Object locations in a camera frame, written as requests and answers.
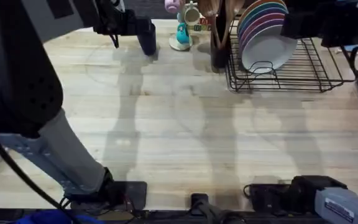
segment black wire rack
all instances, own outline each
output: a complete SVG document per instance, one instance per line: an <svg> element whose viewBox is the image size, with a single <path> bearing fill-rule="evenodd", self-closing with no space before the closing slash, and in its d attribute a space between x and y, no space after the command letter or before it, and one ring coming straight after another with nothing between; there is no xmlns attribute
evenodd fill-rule
<svg viewBox="0 0 358 224"><path fill-rule="evenodd" d="M324 62L332 65L328 73L312 39L298 40L292 57L278 69L270 68L267 73L254 73L259 68L252 66L247 70L242 66L238 54L237 23L238 18L231 24L230 40L227 43L229 58L225 70L227 85L231 91L301 90L325 92L341 86L345 82L354 82L357 79L356 76L350 79L345 79L342 76L331 49L326 49L330 62L324 60Z"/></svg>

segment wooden spoon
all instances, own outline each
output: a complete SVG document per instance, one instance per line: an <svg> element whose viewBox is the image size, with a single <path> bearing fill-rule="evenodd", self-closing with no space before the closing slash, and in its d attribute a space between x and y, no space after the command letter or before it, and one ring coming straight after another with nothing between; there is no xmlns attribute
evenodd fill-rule
<svg viewBox="0 0 358 224"><path fill-rule="evenodd" d="M216 47L220 49L221 39L216 28L216 14L219 11L220 0L198 0L198 9L201 15L211 21L212 30L215 34Z"/></svg>
<svg viewBox="0 0 358 224"><path fill-rule="evenodd" d="M229 26L233 21L237 13L242 9L246 0L225 0L226 8L226 27L224 29L223 40L220 45L220 49L224 48L227 42L227 37L229 37Z"/></svg>

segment stacked plates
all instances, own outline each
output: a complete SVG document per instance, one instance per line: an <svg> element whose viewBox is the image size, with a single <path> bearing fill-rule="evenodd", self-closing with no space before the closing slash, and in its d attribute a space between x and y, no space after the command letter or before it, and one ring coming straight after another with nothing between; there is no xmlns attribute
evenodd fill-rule
<svg viewBox="0 0 358 224"><path fill-rule="evenodd" d="M237 27L244 68L266 73L290 59L297 40L280 35L287 13L282 0L258 0L244 11Z"/></svg>

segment light wood countertop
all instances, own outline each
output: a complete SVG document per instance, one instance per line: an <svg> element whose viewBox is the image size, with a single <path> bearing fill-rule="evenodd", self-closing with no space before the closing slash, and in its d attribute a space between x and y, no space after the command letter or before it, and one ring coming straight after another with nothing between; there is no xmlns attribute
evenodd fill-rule
<svg viewBox="0 0 358 224"><path fill-rule="evenodd" d="M226 90L211 71L209 35L189 52L168 45L175 21L155 21L158 58L136 37L79 30L45 44L63 84L72 128L116 180L148 183L148 209L181 209L193 192L223 208L246 208L245 184L329 175L358 193L358 92L348 83L327 93ZM59 200L60 186L12 152ZM49 208L3 163L0 208Z"/></svg>

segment white cup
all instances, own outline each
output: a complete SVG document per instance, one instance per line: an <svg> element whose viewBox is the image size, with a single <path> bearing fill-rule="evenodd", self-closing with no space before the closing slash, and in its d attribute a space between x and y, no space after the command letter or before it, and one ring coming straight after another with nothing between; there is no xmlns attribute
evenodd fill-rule
<svg viewBox="0 0 358 224"><path fill-rule="evenodd" d="M200 12L196 6L197 3L190 1L190 3L185 4L183 9L182 17L186 24L189 26L196 25L200 21Z"/></svg>

